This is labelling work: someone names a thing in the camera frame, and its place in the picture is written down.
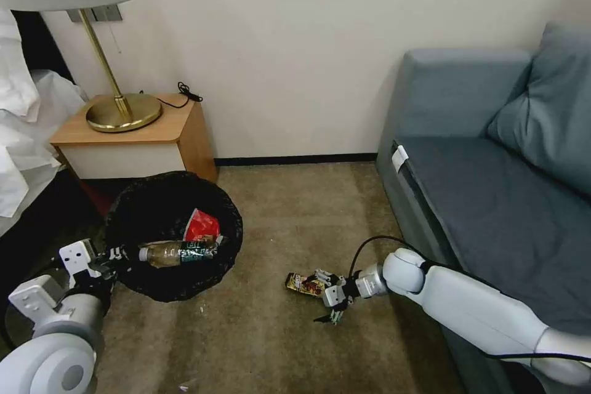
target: brass lamp base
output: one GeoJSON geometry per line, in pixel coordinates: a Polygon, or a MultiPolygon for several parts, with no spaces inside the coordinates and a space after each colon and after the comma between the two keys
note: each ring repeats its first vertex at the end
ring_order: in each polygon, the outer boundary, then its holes
{"type": "Polygon", "coordinates": [[[158,99],[148,94],[126,94],[121,103],[113,95],[101,97],[86,111],[86,121],[100,132],[125,132],[149,125],[162,115],[158,99]]]}

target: robotic hand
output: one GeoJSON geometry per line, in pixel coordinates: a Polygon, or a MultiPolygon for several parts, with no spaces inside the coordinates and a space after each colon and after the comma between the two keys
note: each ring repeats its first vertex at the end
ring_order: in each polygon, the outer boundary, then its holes
{"type": "Polygon", "coordinates": [[[0,361],[0,392],[92,394],[94,369],[104,348],[102,320],[110,307],[118,250],[97,257],[90,242],[60,250],[70,274],[64,291],[49,275],[29,280],[9,296],[34,322],[33,338],[0,361]]]}
{"type": "Polygon", "coordinates": [[[322,298],[330,315],[316,319],[337,324],[356,297],[389,291],[405,296],[490,358],[536,368],[566,385],[591,383],[591,337],[557,331],[533,311],[490,285],[399,248],[383,266],[374,264],[349,278],[317,270],[308,280],[324,283],[322,298]]]}

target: white wall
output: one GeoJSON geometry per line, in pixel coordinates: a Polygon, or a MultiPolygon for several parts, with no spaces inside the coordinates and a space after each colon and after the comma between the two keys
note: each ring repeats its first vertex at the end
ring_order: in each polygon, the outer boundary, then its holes
{"type": "MultiPolygon", "coordinates": [[[[375,152],[413,47],[534,47],[591,0],[133,0],[96,26],[122,89],[205,97],[218,157],[375,152]]],[[[44,14],[76,81],[108,84],[80,25],[44,14]]]]}

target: sofa cushion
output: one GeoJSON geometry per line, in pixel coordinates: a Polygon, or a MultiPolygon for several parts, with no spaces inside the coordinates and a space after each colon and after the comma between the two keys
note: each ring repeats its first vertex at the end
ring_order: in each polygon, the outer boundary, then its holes
{"type": "Polygon", "coordinates": [[[466,270],[548,325],[591,334],[591,203],[488,139],[400,140],[466,270]]]}
{"type": "Polygon", "coordinates": [[[549,174],[591,195],[591,32],[549,23],[526,92],[488,134],[549,174]]]}

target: black baseboard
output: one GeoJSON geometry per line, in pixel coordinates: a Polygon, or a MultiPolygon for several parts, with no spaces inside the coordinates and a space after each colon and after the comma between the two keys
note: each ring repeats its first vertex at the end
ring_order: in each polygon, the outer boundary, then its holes
{"type": "Polygon", "coordinates": [[[342,163],[358,161],[375,161],[376,157],[376,153],[325,154],[285,157],[234,157],[215,159],[215,164],[218,166],[254,166],[271,164],[342,163]]]}

